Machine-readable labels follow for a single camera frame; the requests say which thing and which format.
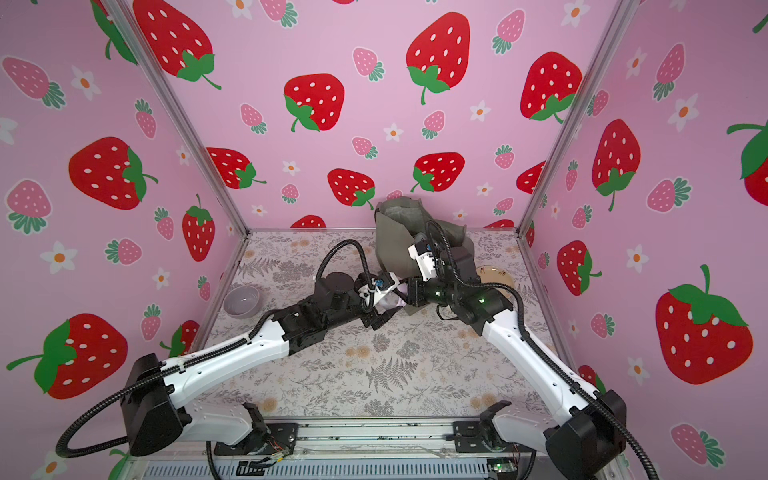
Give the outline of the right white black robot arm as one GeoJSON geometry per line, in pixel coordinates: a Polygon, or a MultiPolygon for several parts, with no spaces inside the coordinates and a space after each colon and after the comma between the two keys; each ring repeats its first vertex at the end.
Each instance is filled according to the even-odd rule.
{"type": "Polygon", "coordinates": [[[420,272],[409,282],[410,297],[450,308],[504,354],[548,409],[548,417],[540,418],[508,402],[489,407],[480,416],[486,446],[501,450],[517,444],[543,451],[567,479],[617,478],[616,460],[629,437],[623,400],[595,389],[554,355],[527,329],[519,292],[503,283],[480,282],[465,249],[439,250],[418,242],[408,254],[420,272]]]}

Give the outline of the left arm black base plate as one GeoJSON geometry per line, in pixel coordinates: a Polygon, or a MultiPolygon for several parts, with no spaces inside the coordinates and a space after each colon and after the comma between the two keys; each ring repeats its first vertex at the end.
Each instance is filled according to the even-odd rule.
{"type": "Polygon", "coordinates": [[[227,445],[217,442],[213,447],[216,456],[268,456],[277,453],[291,454],[298,438],[298,423],[268,422],[257,425],[243,440],[227,445]]]}

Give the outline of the grey-green canvas tote bag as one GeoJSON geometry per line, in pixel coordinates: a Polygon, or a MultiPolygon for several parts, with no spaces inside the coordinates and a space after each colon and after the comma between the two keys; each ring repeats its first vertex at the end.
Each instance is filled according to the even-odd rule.
{"type": "MultiPolygon", "coordinates": [[[[475,245],[465,226],[435,219],[420,200],[399,197],[383,201],[374,209],[374,220],[379,266],[384,272],[394,273],[401,284],[408,286],[409,280],[419,273],[416,262],[408,254],[408,248],[417,241],[427,240],[440,250],[464,247],[475,254],[475,245]]],[[[412,315],[425,307],[408,303],[402,308],[412,315]]]]}

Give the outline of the lilac round alarm clock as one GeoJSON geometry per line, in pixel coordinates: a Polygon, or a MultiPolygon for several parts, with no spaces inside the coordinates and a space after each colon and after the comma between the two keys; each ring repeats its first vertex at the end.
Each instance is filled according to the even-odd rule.
{"type": "Polygon", "coordinates": [[[387,293],[376,305],[377,310],[382,313],[386,310],[406,307],[408,305],[408,286],[400,284],[397,288],[387,293]]]}

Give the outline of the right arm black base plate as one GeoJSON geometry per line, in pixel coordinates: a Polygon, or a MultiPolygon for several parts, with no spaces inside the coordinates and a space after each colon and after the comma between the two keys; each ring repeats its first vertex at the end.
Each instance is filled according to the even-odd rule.
{"type": "Polygon", "coordinates": [[[531,453],[533,449],[518,443],[509,443],[492,429],[488,422],[480,420],[455,421],[452,423],[453,441],[458,453],[531,453]]]}

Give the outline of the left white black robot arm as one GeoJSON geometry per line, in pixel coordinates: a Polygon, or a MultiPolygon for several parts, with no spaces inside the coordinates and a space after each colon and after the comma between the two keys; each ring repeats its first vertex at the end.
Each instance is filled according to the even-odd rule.
{"type": "Polygon", "coordinates": [[[120,402],[130,454],[148,456],[176,442],[209,442],[232,455],[267,451],[273,434],[254,404],[217,406],[202,402],[200,395],[322,342],[333,328],[354,320],[374,324],[380,318],[377,304],[398,284],[391,273],[367,286],[333,272],[316,280],[310,296],[276,311],[248,333],[167,362],[153,354],[140,358],[128,383],[146,384],[120,402]]]}

